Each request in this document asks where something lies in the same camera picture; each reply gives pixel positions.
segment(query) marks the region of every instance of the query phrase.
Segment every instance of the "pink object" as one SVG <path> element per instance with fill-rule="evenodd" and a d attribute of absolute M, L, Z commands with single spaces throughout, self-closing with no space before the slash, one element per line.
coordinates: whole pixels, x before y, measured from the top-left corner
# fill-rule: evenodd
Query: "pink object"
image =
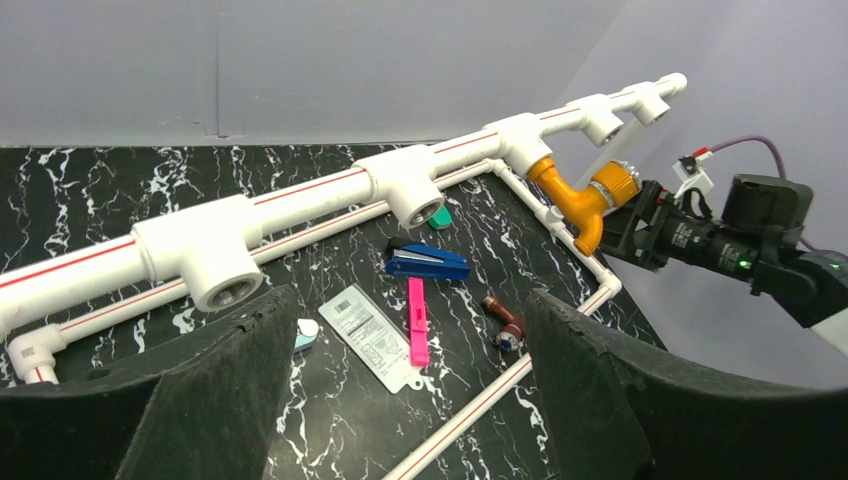
<path fill-rule="evenodd" d="M 415 277 L 409 277 L 409 343 L 410 363 L 416 366 L 429 365 L 424 280 Z"/>

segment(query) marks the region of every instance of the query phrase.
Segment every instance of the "teal eraser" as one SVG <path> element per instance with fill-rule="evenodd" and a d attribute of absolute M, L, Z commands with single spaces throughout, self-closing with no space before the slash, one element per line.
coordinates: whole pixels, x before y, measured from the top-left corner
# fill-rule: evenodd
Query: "teal eraser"
<path fill-rule="evenodd" d="M 436 213 L 433 214 L 432 217 L 430 217 L 429 220 L 427 220 L 427 223 L 429 223 L 430 226 L 435 228 L 436 230 L 444 230 L 448 228 L 451 223 L 451 218 L 450 212 L 448 211 L 447 207 L 442 205 L 442 208 L 440 208 Z"/>

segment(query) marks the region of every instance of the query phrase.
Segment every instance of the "wall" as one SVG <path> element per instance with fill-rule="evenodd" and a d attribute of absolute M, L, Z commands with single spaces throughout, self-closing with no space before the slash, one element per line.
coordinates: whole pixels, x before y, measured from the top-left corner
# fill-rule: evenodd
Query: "wall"
<path fill-rule="evenodd" d="M 626 160 L 643 177 L 676 189 L 672 162 L 739 135 L 772 138 L 790 179 L 815 200 L 806 237 L 848 252 L 848 4 L 841 2 L 631 0 L 572 79 L 561 99 L 685 73 L 687 90 Z M 598 155 L 579 136 L 551 141 L 572 180 Z M 713 157 L 709 200 L 720 214 L 736 173 L 776 175 L 759 144 Z M 651 274 L 614 262 L 625 285 L 669 348 L 684 357 L 762 379 L 848 385 L 848 359 L 803 331 L 768 296 L 747 285 L 674 262 Z"/>
<path fill-rule="evenodd" d="M 551 108 L 625 0 L 9 0 L 0 145 L 394 142 Z"/>

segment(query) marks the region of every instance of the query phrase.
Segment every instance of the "orange faucet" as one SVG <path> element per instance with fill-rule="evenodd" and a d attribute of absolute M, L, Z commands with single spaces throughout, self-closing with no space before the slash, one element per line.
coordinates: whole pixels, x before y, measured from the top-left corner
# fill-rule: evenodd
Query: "orange faucet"
<path fill-rule="evenodd" d="M 626 162 L 617 160 L 598 170 L 592 176 L 589 186 L 579 192 L 559 176 L 551 157 L 545 157 L 533 165 L 527 172 L 527 178 L 539 185 L 565 219 L 580 229 L 580 235 L 574 239 L 574 246 L 587 257 L 601 243 L 604 212 L 624 205 L 641 189 L 636 171 Z"/>

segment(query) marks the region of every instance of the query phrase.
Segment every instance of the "black tabletop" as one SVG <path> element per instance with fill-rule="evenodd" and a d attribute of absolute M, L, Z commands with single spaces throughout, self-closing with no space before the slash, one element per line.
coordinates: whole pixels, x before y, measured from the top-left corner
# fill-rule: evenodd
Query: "black tabletop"
<path fill-rule="evenodd" d="M 0 150 L 4 271 L 126 234 L 138 220 L 227 195 L 267 193 L 388 148 L 393 147 Z M 385 215 L 262 267 L 266 282 L 260 291 L 293 285 L 301 317 L 322 325 L 318 342 L 292 359 L 290 400 L 276 419 L 278 437 L 267 454 L 266 478 L 381 478 L 518 358 L 519 353 L 501 353 L 493 346 L 500 324 L 480 306 L 486 295 L 496 295 L 521 314 L 532 288 L 578 305 L 597 287 L 493 175 L 451 187 L 446 198 L 453 223 L 445 230 L 424 226 L 407 232 Z M 318 313 L 327 300 L 357 284 L 398 327 L 406 328 L 406 280 L 384 270 L 384 250 L 392 236 L 458 253 L 472 266 L 465 281 L 427 281 L 431 363 L 423 371 L 425 387 L 404 388 L 396 395 Z M 72 319 L 150 286 L 144 282 L 121 289 L 48 321 Z M 215 318 L 198 312 L 187 298 L 173 302 L 72 344 L 56 355 L 56 373 L 60 381 L 75 378 Z M 626 291 L 595 318 L 660 345 Z M 34 322 L 10 338 L 43 324 Z M 22 383 L 5 354 L 0 382 Z M 419 478 L 556 478 L 550 448 L 530 374 Z"/>

